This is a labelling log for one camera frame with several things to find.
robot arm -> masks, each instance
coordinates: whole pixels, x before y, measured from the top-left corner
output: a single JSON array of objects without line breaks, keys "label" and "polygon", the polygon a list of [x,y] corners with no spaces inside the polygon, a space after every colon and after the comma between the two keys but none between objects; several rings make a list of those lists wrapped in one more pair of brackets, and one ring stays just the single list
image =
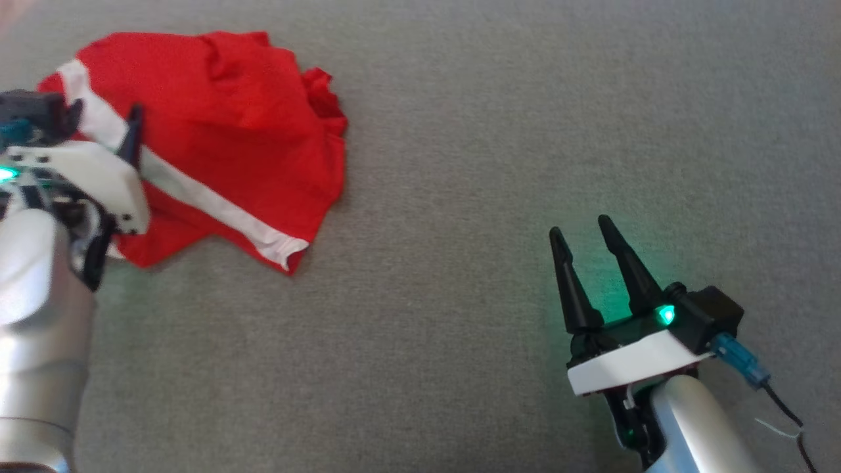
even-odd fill
[{"label": "robot arm", "polygon": [[[54,124],[22,134],[26,145],[68,136],[66,117],[45,105],[54,97],[15,91],[2,103],[0,116],[17,105],[17,125]],[[52,121],[39,116],[45,110]],[[149,223],[136,168],[139,126],[130,127],[122,157],[86,141],[18,144],[0,156],[2,473],[74,471],[105,252],[114,232],[142,233]]]},{"label": "robot arm", "polygon": [[735,337],[744,310],[712,286],[688,293],[675,283],[661,290],[611,219],[602,215],[599,225],[632,313],[609,324],[590,304],[561,231],[549,235],[573,335],[567,373],[574,393],[605,397],[619,444],[636,451],[648,473],[759,472],[727,414],[697,379],[713,339]]}]

black cable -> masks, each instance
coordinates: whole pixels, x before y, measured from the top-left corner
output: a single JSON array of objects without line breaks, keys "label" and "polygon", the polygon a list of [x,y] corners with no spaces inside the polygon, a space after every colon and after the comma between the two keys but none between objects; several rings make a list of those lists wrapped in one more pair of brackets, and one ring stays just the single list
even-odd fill
[{"label": "black cable", "polygon": [[786,416],[788,416],[789,419],[793,420],[794,423],[797,424],[797,427],[803,428],[803,421],[800,420],[800,418],[798,416],[796,416],[794,414],[794,412],[791,411],[791,409],[788,408],[788,406],[782,401],[782,399],[780,399],[779,396],[777,396],[777,393],[775,393],[774,390],[771,388],[771,384],[769,384],[767,381],[764,382],[762,384],[762,389],[764,389],[765,392],[768,393],[768,396],[770,396],[770,398],[774,402],[774,404],[776,404],[777,407],[779,407],[780,410]]},{"label": "black cable", "polygon": [[806,453],[806,447],[803,445],[803,421],[800,420],[800,418],[797,415],[795,415],[795,413],[792,412],[791,409],[789,409],[789,407],[782,401],[782,399],[780,399],[779,396],[777,396],[777,393],[774,392],[774,389],[771,388],[771,384],[769,384],[768,381],[762,383],[762,389],[764,389],[765,392],[768,393],[768,397],[771,398],[774,404],[776,404],[777,407],[779,407],[780,410],[789,419],[794,421],[794,423],[797,424],[797,427],[800,428],[800,432],[797,434],[797,450],[800,451],[800,456],[803,457],[803,461],[806,462],[806,466],[809,468],[809,471],[811,473],[817,473],[817,469],[815,469],[815,464],[812,463],[812,459],[809,458],[809,454]]}]

cable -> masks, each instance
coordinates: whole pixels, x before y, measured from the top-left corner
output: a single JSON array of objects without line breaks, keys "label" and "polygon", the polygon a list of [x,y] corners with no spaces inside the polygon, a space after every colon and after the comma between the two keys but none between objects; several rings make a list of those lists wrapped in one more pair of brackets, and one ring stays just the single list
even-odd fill
[{"label": "cable", "polygon": [[795,424],[797,427],[801,429],[800,433],[797,434],[797,450],[800,451],[800,456],[803,457],[803,461],[806,462],[806,466],[809,468],[811,473],[817,473],[817,469],[815,468],[815,464],[812,463],[812,459],[809,458],[809,454],[806,452],[806,446],[803,444],[803,421],[789,409],[789,407],[777,396],[777,393],[774,392],[774,389],[771,387],[771,384],[768,381],[765,381],[761,385],[762,389],[768,393],[768,397],[780,408],[780,410]]},{"label": "cable", "polygon": [[789,419],[791,419],[792,421],[794,421],[795,424],[797,424],[797,427],[803,428],[803,421],[800,420],[800,418],[796,416],[795,413],[791,411],[791,409],[788,408],[788,406],[782,401],[782,399],[780,399],[779,396],[777,396],[777,393],[774,392],[774,389],[771,388],[771,384],[768,381],[765,381],[761,385],[761,387],[765,390],[765,392],[768,393],[768,396],[771,398],[774,404],[776,404],[777,407],[779,407],[780,410],[786,416],[788,416]]},{"label": "cable", "polygon": [[759,361],[756,359],[754,354],[750,353],[750,351],[748,351],[747,348],[736,340],[735,337],[726,332],[719,333],[712,339],[710,343],[710,351],[712,351],[725,363],[735,368],[736,371],[741,373],[750,387],[755,390],[758,390],[759,388],[764,389],[774,404],[776,404],[789,419],[797,424],[797,427],[800,429],[800,432],[796,436],[797,450],[800,451],[800,456],[803,457],[803,461],[806,462],[806,466],[809,467],[809,471],[811,473],[817,473],[815,464],[812,463],[812,459],[809,458],[809,454],[806,452],[806,447],[803,445],[803,421],[800,420],[800,418],[795,415],[791,409],[789,409],[780,397],[777,396],[774,389],[771,388],[771,374],[767,369],[759,364]]},{"label": "cable", "polygon": [[767,423],[766,421],[760,419],[759,417],[754,417],[754,421],[756,421],[758,423],[761,423],[762,425],[766,426],[768,429],[771,430],[771,432],[774,432],[777,435],[782,435],[783,437],[790,438],[792,440],[797,440],[797,437],[800,436],[800,431],[799,430],[797,431],[796,435],[792,435],[791,433],[785,433],[785,432],[779,430],[778,428],[776,428],[773,425]]}]

blue cable connector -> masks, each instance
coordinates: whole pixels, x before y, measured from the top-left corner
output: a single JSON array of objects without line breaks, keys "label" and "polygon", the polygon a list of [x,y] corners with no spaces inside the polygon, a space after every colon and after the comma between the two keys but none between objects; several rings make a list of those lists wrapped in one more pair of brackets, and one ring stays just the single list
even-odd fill
[{"label": "blue cable connector", "polygon": [[11,145],[25,145],[32,140],[34,129],[27,119],[0,124],[0,151]]},{"label": "blue cable connector", "polygon": [[718,358],[741,373],[754,391],[767,384],[771,378],[771,373],[759,364],[754,354],[729,333],[716,335],[712,339],[710,349]]}]

red cloth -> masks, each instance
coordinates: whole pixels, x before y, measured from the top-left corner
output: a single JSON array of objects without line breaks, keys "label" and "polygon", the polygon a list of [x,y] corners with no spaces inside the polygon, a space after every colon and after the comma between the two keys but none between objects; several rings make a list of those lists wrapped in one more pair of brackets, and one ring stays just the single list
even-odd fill
[{"label": "red cloth", "polygon": [[38,89],[82,98],[80,131],[109,147],[114,112],[143,105],[152,218],[145,235],[119,236],[130,261],[149,266],[217,234],[292,273],[344,181],[347,119],[330,79],[301,74],[264,32],[116,33]]}]

